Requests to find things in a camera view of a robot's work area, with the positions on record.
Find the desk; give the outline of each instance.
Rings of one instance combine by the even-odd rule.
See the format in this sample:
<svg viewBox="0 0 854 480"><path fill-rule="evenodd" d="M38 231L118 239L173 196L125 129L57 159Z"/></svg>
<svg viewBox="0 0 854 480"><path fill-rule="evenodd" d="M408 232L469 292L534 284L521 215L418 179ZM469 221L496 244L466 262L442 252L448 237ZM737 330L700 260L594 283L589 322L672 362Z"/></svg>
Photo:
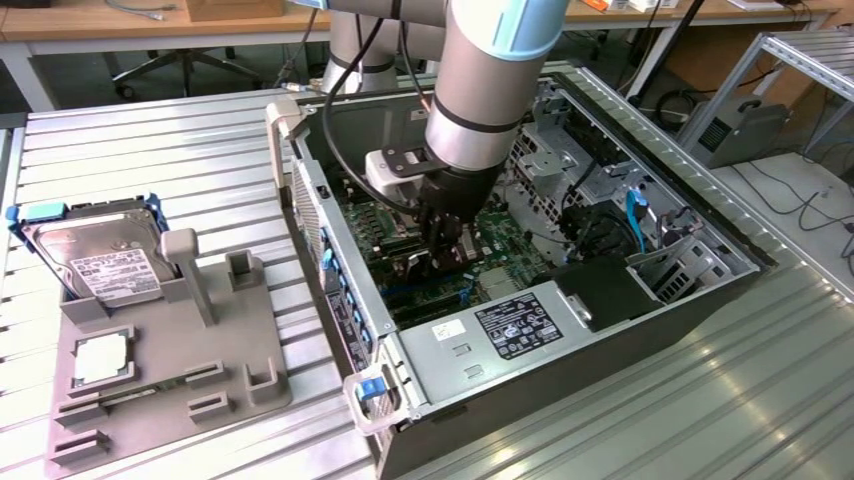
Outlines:
<svg viewBox="0 0 854 480"><path fill-rule="evenodd" d="M825 24L825 22L831 18L831 15L833 15L840 10L840 7L833 3L832 0L808 0L808 1L809 1L811 10L813 12L812 15L808 15L807 13L804 13L800 19L793 19L792 11L785 8L781 10L772 10L772 11L764 11L764 12L748 12L741 8L738 8L737 6L734 6L728 0L706 0L706 3L704 3L701 10L697 13L697 16L694 17L694 20L692 21L692 26L702 27L702 26L714 26L714 25L760 25L760 24L771 24L771 23L777 23L777 24L796 23L800 25L804 23L805 24L803 27L804 30L817 30ZM685 17L685 13L690 5L692 5L690 0L682 0L682 2L680 3L680 6L672 11L672 17L670 17L672 24L662 30L658 36L658 39L653 44L653 51L650 52L650 58L648 59L646 63L641 67L641 71L638 72L638 76L629 90L629 96L638 93L638 90L641 89L641 85L646 81L650 71L653 69L653 65L656 64L656 62L653 61L653 58L658 58L658 56L661 56L661 53L676 33L677 24L680 23L680 20ZM748 45L751 45L751 40L753 40L753 38L756 37L756 34L751 36L751 40L748 41L748 43L744 43L744 42L733 43L730 42L729 38L717 38L717 37L712 37L710 35L697 36L697 37L698 38L696 39L697 40L696 45L692 45L692 47L700 48L701 53L700 55L697 53L692 55L690 51L682 51L681 52L682 53L681 56L684 57L682 64L688 65L689 68L693 68L694 70L700 70L705 72L706 78L704 79L702 75L698 75L700 80L694 80L694 78L685 79L685 80L688 80L689 83L692 84L702 83L702 85L694 85L694 87L697 88L712 89L712 88L716 88L726 78L726 75L730 72L730 67L732 65L734 65L736 60L741 58L742 53L745 53L745 49L748 48ZM704 67L697 62L698 57L709 58L710 60L712 59L714 60L710 62L710 64L708 64ZM768 85L771 85L771 83L772 83L772 80L769 79L769 82L764 83L765 85L764 88L768 88Z"/></svg>
<svg viewBox="0 0 854 480"><path fill-rule="evenodd" d="M836 7L827 6L827 0L811 1L815 20L808 28L819 28ZM103 0L57 0L50 9L10 9L0 27L7 40L0 44L0 58L34 111L57 109L50 89L33 63L35 55L295 43L310 15L306 7L289 4L286 15L277 18L191 22L185 0L175 3L179 10L165 13L165 22L114 10ZM785 18L781 12L744 12L728 7L726 0L708 0L706 3L694 20L697 25L775 23ZM660 10L656 16L653 26L664 28L664 31L642 66L633 92L649 76L673 37L684 14L681 8ZM601 13L574 1L568 9L565 30L644 28L650 14L632 9ZM329 28L330 17L322 14L310 41L329 40Z"/></svg>

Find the warning label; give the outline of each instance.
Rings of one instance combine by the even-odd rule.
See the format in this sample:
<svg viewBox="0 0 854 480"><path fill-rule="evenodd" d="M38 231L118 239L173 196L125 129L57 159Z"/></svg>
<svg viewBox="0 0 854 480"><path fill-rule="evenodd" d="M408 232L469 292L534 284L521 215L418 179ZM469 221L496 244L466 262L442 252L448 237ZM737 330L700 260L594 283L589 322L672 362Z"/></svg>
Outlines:
<svg viewBox="0 0 854 480"><path fill-rule="evenodd" d="M99 300L115 300L158 290L158 276L142 249L71 261L86 286Z"/></svg>
<svg viewBox="0 0 854 480"><path fill-rule="evenodd" d="M533 293L476 312L476 316L505 360L564 338Z"/></svg>

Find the white cable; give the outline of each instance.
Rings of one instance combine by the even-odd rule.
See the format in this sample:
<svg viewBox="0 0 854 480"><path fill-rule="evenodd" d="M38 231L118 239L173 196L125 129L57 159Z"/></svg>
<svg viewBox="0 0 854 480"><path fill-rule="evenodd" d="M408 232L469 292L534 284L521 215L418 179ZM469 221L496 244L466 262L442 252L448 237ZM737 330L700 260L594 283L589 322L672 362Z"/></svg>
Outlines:
<svg viewBox="0 0 854 480"><path fill-rule="evenodd" d="M131 13L134 15L141 15L143 17L149 17L153 20L158 20L158 21L163 21L166 20L166 18L163 17L163 15L161 15L159 13L154 13L158 11L171 11L171 10L178 10L178 5L175 5L174 3L169 3L166 5L161 5L159 7L129 7L126 5L122 5L121 3L118 3L115 0L105 0L105 3L107 4L109 7L115 8L117 10L125 12L125 13Z"/></svg>

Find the blue tab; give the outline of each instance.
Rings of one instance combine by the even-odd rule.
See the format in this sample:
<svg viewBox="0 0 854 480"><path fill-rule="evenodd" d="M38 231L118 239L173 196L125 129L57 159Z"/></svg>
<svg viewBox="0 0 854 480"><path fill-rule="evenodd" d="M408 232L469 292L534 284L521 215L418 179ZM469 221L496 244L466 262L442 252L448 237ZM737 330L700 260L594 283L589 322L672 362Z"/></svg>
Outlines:
<svg viewBox="0 0 854 480"><path fill-rule="evenodd" d="M6 209L6 225L13 230L18 225L18 212L21 209L18 206L13 205Z"/></svg>
<svg viewBox="0 0 854 480"><path fill-rule="evenodd" d="M66 204L63 202L43 203L31 205L25 211L22 220L29 223L49 222L51 220L62 220L66 218Z"/></svg>
<svg viewBox="0 0 854 480"><path fill-rule="evenodd" d="M370 378L357 386L357 398L360 398L360 402L365 402L385 395L388 390L384 377Z"/></svg>
<svg viewBox="0 0 854 480"><path fill-rule="evenodd" d="M336 260L336 252L333 252L332 248L328 248L324 252L324 260L321 261L321 267L325 270L329 270L333 266L333 261Z"/></svg>
<svg viewBox="0 0 854 480"><path fill-rule="evenodd" d="M636 207L649 207L650 202L648 201L644 193L638 189L629 189L626 192L626 215L629 217L629 225L632 226L632 230L636 233L636 237L638 237L638 243L641 245L641 253L646 253L646 245L644 242L644 232L641 231L641 225L638 223L638 217L636 215Z"/></svg>
<svg viewBox="0 0 854 480"><path fill-rule="evenodd" d="M365 346L368 347L370 352L372 351L372 334L365 328L362 329L362 340L365 341Z"/></svg>

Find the metal frame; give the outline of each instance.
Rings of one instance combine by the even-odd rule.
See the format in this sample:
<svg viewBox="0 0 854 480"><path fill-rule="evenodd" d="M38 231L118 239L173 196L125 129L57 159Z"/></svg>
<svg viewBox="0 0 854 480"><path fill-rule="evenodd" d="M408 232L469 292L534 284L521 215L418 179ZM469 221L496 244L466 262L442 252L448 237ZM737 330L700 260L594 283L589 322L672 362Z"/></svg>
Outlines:
<svg viewBox="0 0 854 480"><path fill-rule="evenodd" d="M820 32L763 33L751 44L714 98L700 111L698 117L680 132L680 144L688 151L694 148L724 102L730 98L764 52L777 57L780 61L833 90L849 102L854 102L854 60L852 60L854 36L852 32L848 29L835 29ZM767 81L760 84L755 90L757 95L763 95L772 86L780 72L781 70L777 75L771 75ZM835 115L823 126L823 135L831 131L845 113ZM823 135L816 136L811 146L816 144Z"/></svg>

